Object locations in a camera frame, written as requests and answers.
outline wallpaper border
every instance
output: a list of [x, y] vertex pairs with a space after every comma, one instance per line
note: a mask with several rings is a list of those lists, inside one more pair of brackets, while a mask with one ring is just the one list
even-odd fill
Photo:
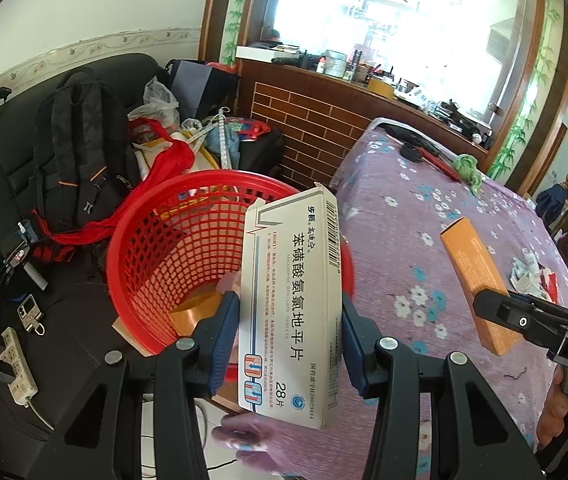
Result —
[[[48, 78], [103, 57], [126, 52], [145, 52], [153, 55], [153, 49], [157, 49], [158, 46], [187, 43], [194, 44], [195, 57], [197, 57], [200, 33], [200, 28], [161, 28], [118, 32], [99, 38], [90, 38], [61, 46], [19, 63], [0, 73], [0, 83], [12, 90], [10, 96], [12, 98]], [[161, 54], [154, 56], [159, 63], [170, 59], [171, 53], [168, 56]], [[180, 57], [177, 49], [174, 51], [174, 57]]]

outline brick wall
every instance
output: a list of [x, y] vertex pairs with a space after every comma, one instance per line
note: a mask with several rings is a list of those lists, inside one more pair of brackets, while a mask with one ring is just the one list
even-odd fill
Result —
[[251, 117], [284, 134], [282, 180], [299, 189], [315, 181], [327, 186], [370, 123], [342, 108], [261, 83], [255, 84]]

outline medicine box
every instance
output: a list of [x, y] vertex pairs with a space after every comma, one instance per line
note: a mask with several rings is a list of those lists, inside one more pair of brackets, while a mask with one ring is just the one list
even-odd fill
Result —
[[308, 428], [337, 417], [341, 267], [337, 201], [324, 186], [246, 212], [240, 406]]

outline green cloth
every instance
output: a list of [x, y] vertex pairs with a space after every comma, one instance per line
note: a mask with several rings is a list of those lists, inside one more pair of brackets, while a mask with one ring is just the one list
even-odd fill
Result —
[[453, 161], [453, 169], [468, 184], [471, 193], [478, 196], [482, 187], [482, 174], [477, 169], [477, 159], [473, 155], [458, 155]]

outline black backpack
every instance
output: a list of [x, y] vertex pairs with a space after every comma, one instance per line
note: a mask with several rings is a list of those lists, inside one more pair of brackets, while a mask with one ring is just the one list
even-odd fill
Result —
[[[71, 76], [84, 72], [79, 82]], [[110, 217], [140, 175], [123, 105], [93, 70], [65, 74], [35, 118], [37, 210], [53, 233]]]

